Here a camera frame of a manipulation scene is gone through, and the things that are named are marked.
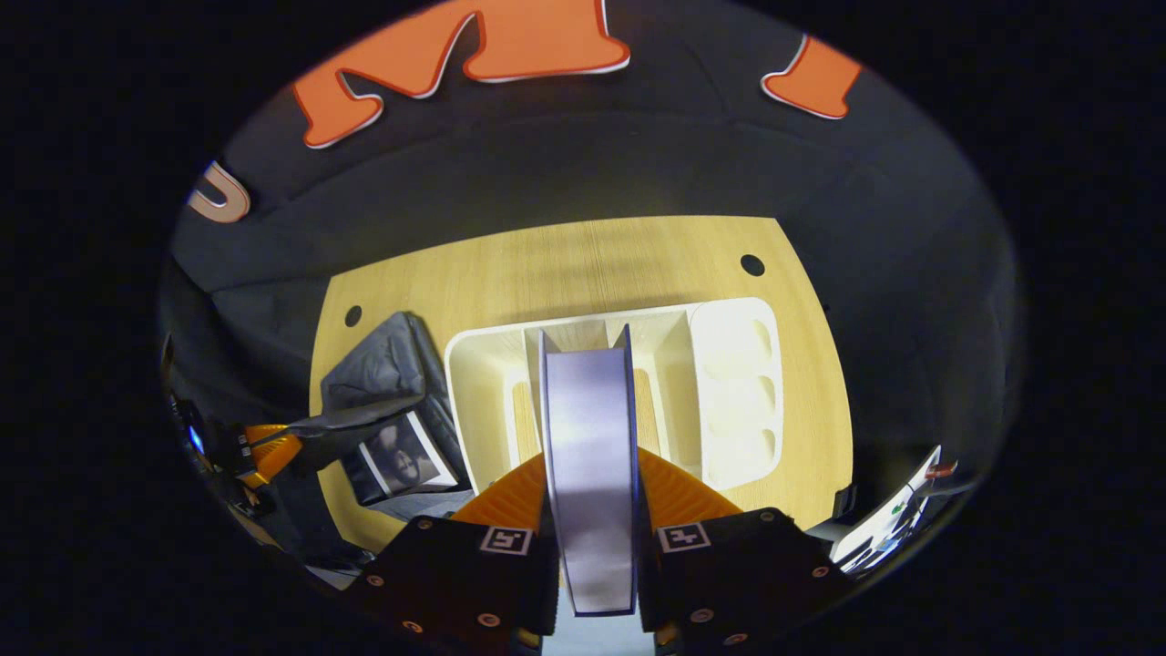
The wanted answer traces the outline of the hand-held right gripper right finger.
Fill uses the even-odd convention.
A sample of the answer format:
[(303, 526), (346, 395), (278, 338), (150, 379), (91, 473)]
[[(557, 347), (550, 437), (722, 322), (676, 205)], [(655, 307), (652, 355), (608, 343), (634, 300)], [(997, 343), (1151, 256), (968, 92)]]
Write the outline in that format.
[(784, 512), (742, 510), (646, 449), (638, 465), (638, 602), (654, 651), (766, 651), (854, 595)]

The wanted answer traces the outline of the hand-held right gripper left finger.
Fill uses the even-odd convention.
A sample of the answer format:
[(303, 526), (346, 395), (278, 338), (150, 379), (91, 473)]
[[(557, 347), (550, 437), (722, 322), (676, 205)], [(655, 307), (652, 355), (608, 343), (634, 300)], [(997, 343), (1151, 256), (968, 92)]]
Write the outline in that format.
[(534, 456), (454, 512), (417, 516), (351, 586), (351, 605), (433, 656), (543, 656), (559, 604), (546, 463)]

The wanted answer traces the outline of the grey schoolbag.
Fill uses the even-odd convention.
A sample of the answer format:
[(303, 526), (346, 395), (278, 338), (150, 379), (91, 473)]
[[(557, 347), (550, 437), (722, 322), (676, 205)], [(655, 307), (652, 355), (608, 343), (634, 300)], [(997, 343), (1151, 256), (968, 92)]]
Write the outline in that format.
[(321, 382), (323, 411), (298, 421), (303, 449), (294, 460), (297, 472), (316, 473), (338, 464), (353, 492), (343, 458), (361, 444), (372, 428), (392, 416), (415, 411), (454, 466), (461, 485), (448, 491), (388, 498), (370, 506), (391, 519), (452, 519), (475, 498), (455, 433), (445, 371), (419, 316), (400, 312), (384, 320), (333, 366)]

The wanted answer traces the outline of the white bookshelf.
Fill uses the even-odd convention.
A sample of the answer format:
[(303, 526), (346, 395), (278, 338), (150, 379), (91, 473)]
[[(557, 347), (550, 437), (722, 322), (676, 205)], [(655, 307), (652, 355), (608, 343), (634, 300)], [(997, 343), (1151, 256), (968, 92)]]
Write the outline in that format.
[(476, 493), (541, 452), (540, 337), (563, 352), (628, 331), (638, 443), (721, 493), (782, 460), (782, 352), (758, 298), (559, 317), (461, 332), (447, 344), (455, 431)]

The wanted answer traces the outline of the blue cover book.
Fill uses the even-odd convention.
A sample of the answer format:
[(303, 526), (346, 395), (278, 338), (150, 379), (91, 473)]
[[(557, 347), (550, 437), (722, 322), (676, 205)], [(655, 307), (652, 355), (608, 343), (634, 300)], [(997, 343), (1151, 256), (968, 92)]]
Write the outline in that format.
[(627, 323), (595, 347), (538, 333), (538, 419), (570, 644), (580, 656), (655, 656), (640, 604), (646, 519)]

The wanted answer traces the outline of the white side desk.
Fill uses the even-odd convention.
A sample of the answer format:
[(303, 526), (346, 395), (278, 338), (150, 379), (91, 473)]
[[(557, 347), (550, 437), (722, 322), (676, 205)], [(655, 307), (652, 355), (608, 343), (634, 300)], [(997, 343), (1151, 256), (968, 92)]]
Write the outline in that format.
[(874, 480), (862, 480), (856, 507), (834, 521), (840, 532), (830, 558), (843, 573), (861, 578), (880, 567), (922, 523), (934, 486), (929, 474), (942, 464), (944, 447), (912, 446), (874, 454)]

